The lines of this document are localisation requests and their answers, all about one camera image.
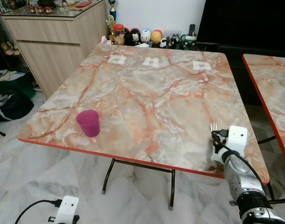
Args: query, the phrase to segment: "fork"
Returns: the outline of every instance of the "fork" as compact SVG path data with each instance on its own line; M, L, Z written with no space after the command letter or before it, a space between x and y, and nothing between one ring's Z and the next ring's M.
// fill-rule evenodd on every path
M212 131L218 131L217 123L216 123L216 122L211 122L211 132L212 132Z

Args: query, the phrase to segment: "pink plastic cup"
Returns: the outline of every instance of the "pink plastic cup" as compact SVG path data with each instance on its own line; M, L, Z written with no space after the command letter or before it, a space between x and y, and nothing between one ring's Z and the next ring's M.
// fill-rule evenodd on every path
M87 137L96 137L100 133L99 114L94 110L80 112L76 121Z

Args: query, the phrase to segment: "jar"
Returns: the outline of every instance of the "jar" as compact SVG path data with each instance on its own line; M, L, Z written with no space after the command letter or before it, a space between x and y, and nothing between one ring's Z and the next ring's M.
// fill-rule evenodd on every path
M35 7L34 6L30 6L29 10L30 10L31 13L35 13Z
M122 24L114 24L113 25L113 32L114 32L114 41L116 45L124 45L125 44L125 30L124 25Z
M45 12L46 12L47 14L51 14L51 13L52 13L52 9L51 9L50 6L46 6L44 9L45 9Z
M37 10L39 11L39 13L44 13L44 7L43 6L39 6L37 8Z

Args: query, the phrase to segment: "marble floor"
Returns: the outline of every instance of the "marble floor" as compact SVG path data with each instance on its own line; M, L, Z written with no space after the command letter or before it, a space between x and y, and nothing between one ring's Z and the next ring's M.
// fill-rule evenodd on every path
M105 195L101 188L111 160L18 141L19 128L43 104L37 94L30 114L0 123L0 224L13 224L30 204L41 199L79 197L79 224L240 224L231 207L225 180L176 172L174 210L168 210L171 175L128 165L114 165ZM262 107L246 106L258 140L273 135ZM276 140L261 145L275 197L285 197L285 161ZM285 204L275 205L285 219ZM57 208L41 203L21 224L46 224Z

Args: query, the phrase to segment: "white wall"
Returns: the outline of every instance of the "white wall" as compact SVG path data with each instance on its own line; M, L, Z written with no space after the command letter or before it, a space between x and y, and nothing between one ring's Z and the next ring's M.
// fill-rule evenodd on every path
M187 34L195 24L197 33L204 4L205 0L119 0L117 23L130 30L160 29L164 36Z

